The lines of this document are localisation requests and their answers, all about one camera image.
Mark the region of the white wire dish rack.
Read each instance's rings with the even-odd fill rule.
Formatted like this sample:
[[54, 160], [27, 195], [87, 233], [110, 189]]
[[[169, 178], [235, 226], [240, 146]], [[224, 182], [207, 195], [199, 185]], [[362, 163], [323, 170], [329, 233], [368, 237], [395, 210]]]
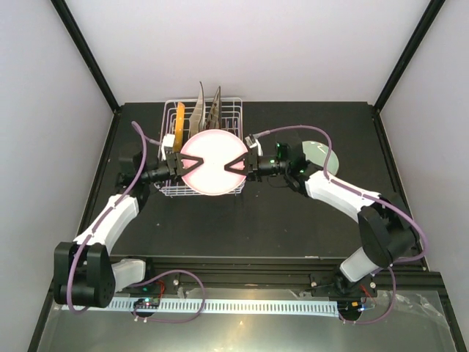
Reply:
[[167, 197], [240, 194], [245, 177], [225, 171], [224, 165], [247, 152], [243, 142], [243, 101], [241, 98], [221, 98], [214, 109], [219, 112], [221, 119], [219, 128], [201, 131], [193, 137], [189, 136], [191, 115], [201, 104], [196, 98], [166, 101], [160, 132], [160, 140], [163, 142], [159, 150], [161, 158], [165, 158], [169, 148], [174, 145], [180, 103], [185, 106], [184, 125], [180, 126], [181, 153], [202, 158], [203, 164], [181, 180], [166, 181], [160, 186], [160, 192]]

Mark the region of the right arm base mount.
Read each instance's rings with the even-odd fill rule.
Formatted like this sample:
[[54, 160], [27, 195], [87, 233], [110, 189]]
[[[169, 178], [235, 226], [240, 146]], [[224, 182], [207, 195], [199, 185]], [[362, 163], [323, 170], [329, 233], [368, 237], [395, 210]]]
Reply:
[[310, 285], [305, 289], [313, 296], [343, 298], [352, 300], [377, 297], [377, 290], [371, 287], [372, 277], [365, 276], [358, 282], [350, 282], [342, 274], [332, 271], [314, 271], [309, 275]]

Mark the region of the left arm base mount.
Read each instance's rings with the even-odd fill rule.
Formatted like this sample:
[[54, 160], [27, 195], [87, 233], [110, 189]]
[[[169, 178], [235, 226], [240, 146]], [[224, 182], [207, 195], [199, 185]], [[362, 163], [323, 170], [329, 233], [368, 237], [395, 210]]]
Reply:
[[157, 274], [154, 277], [147, 277], [140, 282], [130, 285], [143, 294], [163, 295], [173, 293], [180, 281], [181, 273], [179, 271], [170, 270]]

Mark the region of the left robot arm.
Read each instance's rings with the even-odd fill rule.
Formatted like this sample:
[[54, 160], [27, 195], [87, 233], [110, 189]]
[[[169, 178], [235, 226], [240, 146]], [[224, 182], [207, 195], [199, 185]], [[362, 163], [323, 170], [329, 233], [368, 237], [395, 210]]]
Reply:
[[119, 158], [117, 192], [108, 198], [97, 218], [71, 242], [61, 242], [53, 254], [53, 299], [77, 313], [88, 307], [107, 307], [114, 294], [133, 285], [152, 291], [157, 274], [139, 259], [113, 263], [110, 253], [129, 223], [149, 197], [151, 183], [180, 180], [200, 167], [200, 157], [169, 153], [165, 160], [147, 165], [146, 152], [126, 152]]

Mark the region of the white square plate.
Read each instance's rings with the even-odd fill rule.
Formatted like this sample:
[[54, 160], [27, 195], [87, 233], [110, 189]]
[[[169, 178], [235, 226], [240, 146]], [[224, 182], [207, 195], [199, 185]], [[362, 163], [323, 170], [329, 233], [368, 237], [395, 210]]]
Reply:
[[205, 100], [204, 100], [204, 87], [203, 83], [199, 82], [199, 95], [196, 105], [193, 108], [192, 114], [189, 118], [189, 138], [192, 138], [202, 130], [203, 119], [205, 114]]

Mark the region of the orange dotted scalloped plate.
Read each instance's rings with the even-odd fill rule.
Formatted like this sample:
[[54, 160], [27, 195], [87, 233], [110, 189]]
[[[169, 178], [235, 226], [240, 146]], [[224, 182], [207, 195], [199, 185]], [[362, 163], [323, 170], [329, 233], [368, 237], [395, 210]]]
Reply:
[[175, 153], [181, 151], [183, 141], [183, 129], [184, 129], [184, 118], [185, 118], [185, 105], [183, 102], [177, 104], [176, 119], [174, 123], [174, 143], [173, 151]]

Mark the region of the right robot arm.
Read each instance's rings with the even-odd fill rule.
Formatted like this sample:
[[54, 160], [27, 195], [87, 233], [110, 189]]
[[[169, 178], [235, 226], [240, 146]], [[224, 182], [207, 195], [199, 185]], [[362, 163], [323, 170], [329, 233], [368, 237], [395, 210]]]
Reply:
[[224, 170], [247, 180], [280, 175], [293, 191], [330, 205], [358, 224], [361, 247], [340, 264], [332, 278], [340, 295], [351, 295], [362, 278], [397, 263], [418, 242], [399, 195], [370, 194], [325, 174], [324, 166], [307, 158], [302, 142], [277, 143], [275, 156], [259, 155], [251, 148], [224, 164]]

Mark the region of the pink round plate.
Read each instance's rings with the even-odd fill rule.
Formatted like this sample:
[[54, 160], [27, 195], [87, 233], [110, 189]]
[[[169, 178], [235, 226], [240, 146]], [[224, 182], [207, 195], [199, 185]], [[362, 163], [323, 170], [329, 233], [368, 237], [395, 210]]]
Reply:
[[181, 153], [201, 157], [204, 164], [182, 176], [182, 181], [199, 194], [228, 194], [244, 183], [245, 176], [226, 172], [224, 165], [247, 152], [247, 147], [233, 133], [220, 129], [202, 131], [183, 145]]

